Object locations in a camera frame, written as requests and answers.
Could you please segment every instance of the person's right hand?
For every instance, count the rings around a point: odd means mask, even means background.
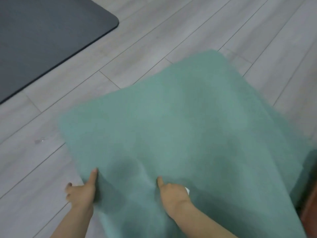
[[[177,210],[185,204],[191,204],[191,199],[184,186],[179,184],[164,184],[161,176],[157,178],[158,187],[161,193],[163,207],[167,214],[175,219]]]

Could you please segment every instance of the green towel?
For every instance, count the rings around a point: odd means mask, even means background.
[[[60,129],[82,179],[99,168],[109,238],[185,237],[162,208],[159,175],[240,238],[305,237],[293,204],[311,147],[216,51],[81,104]]]

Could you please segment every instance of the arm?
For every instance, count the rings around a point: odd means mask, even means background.
[[[157,181],[164,209],[188,238],[237,238],[198,210],[184,186],[165,185],[162,177],[158,177]]]
[[[58,225],[51,238],[84,238],[91,217],[93,216],[93,199],[98,170],[90,173],[85,185],[72,186],[69,183],[65,192],[66,200],[72,203],[72,208]]]

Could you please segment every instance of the finger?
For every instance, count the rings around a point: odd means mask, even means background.
[[[162,176],[159,176],[159,177],[157,178],[157,182],[158,182],[158,187],[159,187],[159,188],[162,188],[163,185],[164,185],[164,181],[163,181]]]
[[[71,190],[73,189],[73,187],[72,187],[72,183],[68,183],[67,185],[66,185],[66,187],[65,187],[65,192],[66,193],[70,193],[71,192]]]
[[[97,179],[97,174],[98,174],[98,169],[94,168],[90,173],[90,176],[89,176],[87,183],[95,185],[96,179]]]

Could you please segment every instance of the gray laminate floor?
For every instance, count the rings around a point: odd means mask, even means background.
[[[56,117],[207,49],[317,141],[317,0],[94,0],[119,27],[0,105],[0,231],[49,237],[81,180]],[[97,217],[87,237],[105,237]]]

